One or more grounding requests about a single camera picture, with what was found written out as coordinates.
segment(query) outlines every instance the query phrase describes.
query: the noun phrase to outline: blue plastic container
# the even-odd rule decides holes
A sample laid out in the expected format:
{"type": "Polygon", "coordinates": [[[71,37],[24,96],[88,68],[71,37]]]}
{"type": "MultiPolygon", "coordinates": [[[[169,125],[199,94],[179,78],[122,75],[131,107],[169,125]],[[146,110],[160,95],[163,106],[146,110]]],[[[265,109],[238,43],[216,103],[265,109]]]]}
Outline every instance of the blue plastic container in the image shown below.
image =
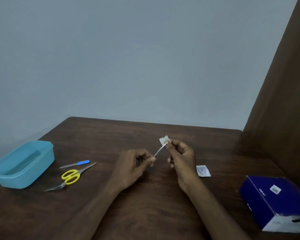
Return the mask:
{"type": "Polygon", "coordinates": [[[32,184],[54,161],[49,141],[30,141],[0,159],[0,184],[23,189],[32,184]]]}

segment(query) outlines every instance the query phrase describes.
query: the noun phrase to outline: brown table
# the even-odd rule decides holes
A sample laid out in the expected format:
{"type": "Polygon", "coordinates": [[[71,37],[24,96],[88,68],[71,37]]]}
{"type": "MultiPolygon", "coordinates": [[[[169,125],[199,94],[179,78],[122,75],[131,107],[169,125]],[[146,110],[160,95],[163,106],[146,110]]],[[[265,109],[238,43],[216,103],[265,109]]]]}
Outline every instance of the brown table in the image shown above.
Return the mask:
{"type": "MultiPolygon", "coordinates": [[[[242,201],[238,190],[247,174],[285,176],[243,132],[70,117],[41,138],[53,143],[55,161],[31,186],[0,186],[0,240],[45,238],[57,231],[104,187],[122,150],[155,153],[165,135],[194,148],[197,165],[206,165],[212,175],[202,181],[253,239],[300,239],[262,232],[242,201]],[[60,166],[83,160],[98,163],[77,183],[44,192],[62,182],[60,166]]],[[[93,239],[211,239],[167,158],[167,151],[160,153],[143,178],[119,194],[93,239]]]]}

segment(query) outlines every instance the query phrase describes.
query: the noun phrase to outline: sticker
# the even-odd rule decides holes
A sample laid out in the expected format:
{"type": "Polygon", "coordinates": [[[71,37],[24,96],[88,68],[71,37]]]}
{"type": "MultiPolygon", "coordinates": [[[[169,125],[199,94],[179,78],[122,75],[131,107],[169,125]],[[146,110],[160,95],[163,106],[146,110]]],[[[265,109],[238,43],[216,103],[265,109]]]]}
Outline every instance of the sticker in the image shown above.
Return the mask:
{"type": "Polygon", "coordinates": [[[164,145],[164,141],[170,141],[169,137],[168,136],[165,136],[165,137],[162,137],[159,139],[161,144],[164,145]]]}
{"type": "Polygon", "coordinates": [[[209,169],[206,167],[206,165],[197,166],[197,173],[199,177],[211,177],[209,169]]]}
{"type": "Polygon", "coordinates": [[[273,185],[273,186],[270,188],[270,190],[271,190],[273,193],[275,193],[276,195],[279,194],[280,191],[281,191],[281,189],[280,189],[278,186],[276,186],[276,185],[273,185]]]}

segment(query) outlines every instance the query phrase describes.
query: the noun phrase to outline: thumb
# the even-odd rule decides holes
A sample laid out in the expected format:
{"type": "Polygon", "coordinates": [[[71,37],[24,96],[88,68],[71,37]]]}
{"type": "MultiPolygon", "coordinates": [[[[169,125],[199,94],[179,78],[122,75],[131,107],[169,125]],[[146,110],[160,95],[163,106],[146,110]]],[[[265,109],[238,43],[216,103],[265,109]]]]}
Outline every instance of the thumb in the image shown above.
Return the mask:
{"type": "Polygon", "coordinates": [[[165,143],[167,143],[166,145],[166,149],[170,152],[170,154],[173,157],[173,160],[177,159],[178,157],[180,157],[180,153],[178,153],[178,151],[174,148],[174,146],[171,144],[170,141],[166,140],[165,143]]]}
{"type": "Polygon", "coordinates": [[[144,160],[139,167],[136,168],[136,172],[139,177],[143,174],[145,169],[150,166],[153,162],[156,161],[155,157],[149,157],[148,159],[144,160]]]}

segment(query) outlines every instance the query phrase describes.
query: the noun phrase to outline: brown panel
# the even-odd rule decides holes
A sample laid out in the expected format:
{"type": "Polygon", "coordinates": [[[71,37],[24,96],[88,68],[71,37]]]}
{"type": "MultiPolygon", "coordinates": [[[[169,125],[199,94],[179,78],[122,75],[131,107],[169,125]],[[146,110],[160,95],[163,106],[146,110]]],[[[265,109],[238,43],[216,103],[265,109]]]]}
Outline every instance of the brown panel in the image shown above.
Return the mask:
{"type": "MultiPolygon", "coordinates": [[[[38,239],[38,235],[49,239],[104,187],[122,150],[147,148],[154,153],[165,135],[194,148],[197,165],[207,165],[212,175],[202,181],[252,239],[300,240],[300,234],[262,232],[242,201],[238,190],[247,174],[285,176],[243,132],[77,117],[41,138],[53,143],[55,162],[32,185],[21,190],[0,186],[0,240],[38,239]],[[75,184],[44,192],[62,182],[67,169],[60,166],[81,160],[98,164],[75,184]]],[[[162,151],[143,178],[118,195],[93,239],[210,239],[167,157],[168,152],[162,151]]]]}
{"type": "Polygon", "coordinates": [[[244,131],[300,185],[300,0],[244,131]]]}

